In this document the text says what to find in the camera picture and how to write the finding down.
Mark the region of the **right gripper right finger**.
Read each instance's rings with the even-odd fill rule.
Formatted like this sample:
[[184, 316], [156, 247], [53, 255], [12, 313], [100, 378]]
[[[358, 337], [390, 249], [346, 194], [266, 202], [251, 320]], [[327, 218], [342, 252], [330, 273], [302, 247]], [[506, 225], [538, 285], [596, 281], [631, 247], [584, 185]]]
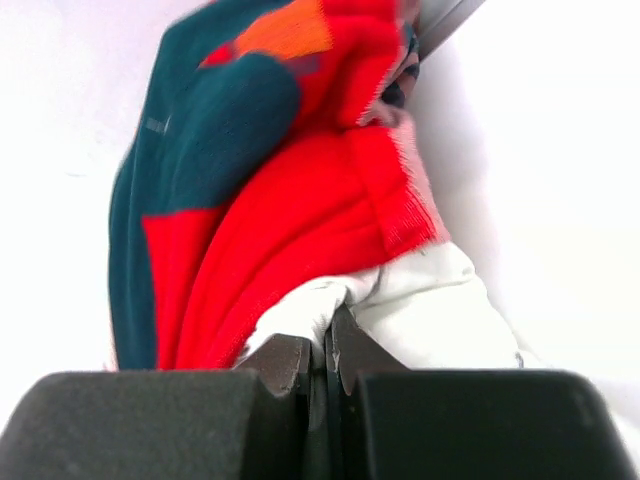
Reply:
[[340, 307], [325, 337], [337, 479], [631, 479], [601, 395], [549, 370], [411, 370]]

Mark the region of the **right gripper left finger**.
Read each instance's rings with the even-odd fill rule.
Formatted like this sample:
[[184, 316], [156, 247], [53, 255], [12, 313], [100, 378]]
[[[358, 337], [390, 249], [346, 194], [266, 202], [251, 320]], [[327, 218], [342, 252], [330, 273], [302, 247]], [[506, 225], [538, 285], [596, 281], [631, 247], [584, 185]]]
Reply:
[[276, 335], [233, 370], [58, 373], [1, 437], [5, 479], [297, 479], [311, 349]]

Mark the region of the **white pillow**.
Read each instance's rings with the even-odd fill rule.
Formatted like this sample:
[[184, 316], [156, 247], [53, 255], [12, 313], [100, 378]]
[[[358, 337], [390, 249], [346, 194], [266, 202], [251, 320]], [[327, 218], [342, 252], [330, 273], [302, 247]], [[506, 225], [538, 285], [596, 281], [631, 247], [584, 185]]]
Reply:
[[507, 320], [491, 304], [455, 244], [426, 246], [369, 271], [309, 281], [269, 308], [246, 341], [243, 363], [271, 337], [311, 344], [326, 364], [325, 337], [340, 307], [411, 370], [530, 369], [569, 372], [601, 395], [639, 475], [639, 340], [574, 310], [539, 282]]

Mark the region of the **red patterned pillowcase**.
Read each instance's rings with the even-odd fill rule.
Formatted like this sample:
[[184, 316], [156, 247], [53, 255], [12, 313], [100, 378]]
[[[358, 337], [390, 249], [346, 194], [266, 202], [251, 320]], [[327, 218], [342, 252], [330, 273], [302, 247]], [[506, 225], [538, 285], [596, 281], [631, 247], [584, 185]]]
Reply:
[[300, 285], [448, 233], [389, 95], [416, 1], [213, 1], [163, 35], [109, 214], [122, 370], [231, 366]]

